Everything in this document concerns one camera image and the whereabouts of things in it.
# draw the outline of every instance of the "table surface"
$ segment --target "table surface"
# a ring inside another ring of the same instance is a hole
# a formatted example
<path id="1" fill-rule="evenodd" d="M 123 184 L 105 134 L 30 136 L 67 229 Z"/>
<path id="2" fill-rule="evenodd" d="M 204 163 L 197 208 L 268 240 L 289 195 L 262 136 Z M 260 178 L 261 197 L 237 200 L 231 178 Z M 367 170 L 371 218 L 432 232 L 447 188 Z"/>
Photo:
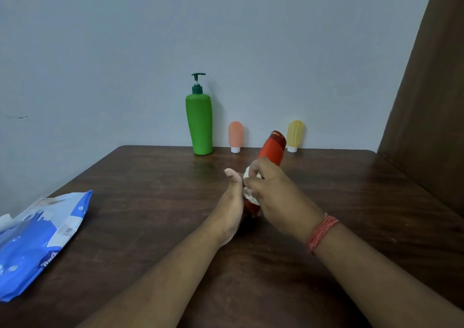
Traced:
<path id="1" fill-rule="evenodd" d="M 258 149 L 122 146 L 53 196 L 93 190 L 77 234 L 20 296 L 3 327 L 74 327 L 193 231 Z M 323 210 L 464 307 L 464 220 L 371 151 L 299 149 L 281 167 Z M 330 273 L 264 218 L 222 247 L 179 327 L 368 327 Z"/>

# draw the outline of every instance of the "dark green pump head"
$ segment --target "dark green pump head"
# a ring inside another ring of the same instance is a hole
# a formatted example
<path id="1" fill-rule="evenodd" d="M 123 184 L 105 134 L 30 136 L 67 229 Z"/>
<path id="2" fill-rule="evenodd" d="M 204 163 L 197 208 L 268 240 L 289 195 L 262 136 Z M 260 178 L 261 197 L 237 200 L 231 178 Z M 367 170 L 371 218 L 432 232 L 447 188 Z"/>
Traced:
<path id="1" fill-rule="evenodd" d="M 203 88 L 198 83 L 198 75 L 206 75 L 206 73 L 193 73 L 192 74 L 192 77 L 195 78 L 195 85 L 192 86 L 192 93 L 193 94 L 202 94 L 203 93 Z"/>

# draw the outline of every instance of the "wet wipes pack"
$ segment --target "wet wipes pack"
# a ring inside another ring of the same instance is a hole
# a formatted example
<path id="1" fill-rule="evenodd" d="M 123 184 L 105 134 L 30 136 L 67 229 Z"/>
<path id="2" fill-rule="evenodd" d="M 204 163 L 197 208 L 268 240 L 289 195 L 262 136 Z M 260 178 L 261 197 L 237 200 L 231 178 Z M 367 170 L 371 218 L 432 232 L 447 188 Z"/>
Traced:
<path id="1" fill-rule="evenodd" d="M 81 225 L 90 196 L 41 199 L 14 218 L 0 217 L 0 301 L 21 294 L 58 255 Z"/>

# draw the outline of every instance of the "red thread bracelet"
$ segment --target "red thread bracelet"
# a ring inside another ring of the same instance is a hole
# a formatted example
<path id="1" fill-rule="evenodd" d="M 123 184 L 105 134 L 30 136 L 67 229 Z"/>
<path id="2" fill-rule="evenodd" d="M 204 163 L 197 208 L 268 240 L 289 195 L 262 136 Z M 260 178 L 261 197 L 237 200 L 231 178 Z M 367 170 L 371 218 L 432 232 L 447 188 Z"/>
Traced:
<path id="1" fill-rule="evenodd" d="M 324 221 L 317 226 L 310 237 L 308 237 L 308 240 L 306 240 L 308 252 L 314 255 L 314 249 L 316 249 L 316 246 L 321 242 L 325 233 L 327 233 L 327 231 L 336 223 L 338 223 L 337 218 L 325 214 Z"/>

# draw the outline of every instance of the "red plastic bottle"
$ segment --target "red plastic bottle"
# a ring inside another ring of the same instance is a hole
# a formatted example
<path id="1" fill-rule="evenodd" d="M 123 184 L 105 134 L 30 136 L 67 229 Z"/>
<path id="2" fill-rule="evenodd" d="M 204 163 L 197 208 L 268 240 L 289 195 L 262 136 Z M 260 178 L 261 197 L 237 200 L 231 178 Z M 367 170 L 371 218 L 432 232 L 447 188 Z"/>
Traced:
<path id="1" fill-rule="evenodd" d="M 286 145 L 287 140 L 285 139 L 285 137 L 277 130 L 274 130 L 264 143 L 261 151 L 259 152 L 258 158 L 266 156 L 272 163 L 275 163 L 279 166 L 280 162 L 282 161 L 283 151 Z M 244 199 L 243 202 L 246 211 L 251 213 L 253 216 L 256 216 L 258 214 L 260 209 L 259 205 L 252 203 L 247 199 Z"/>

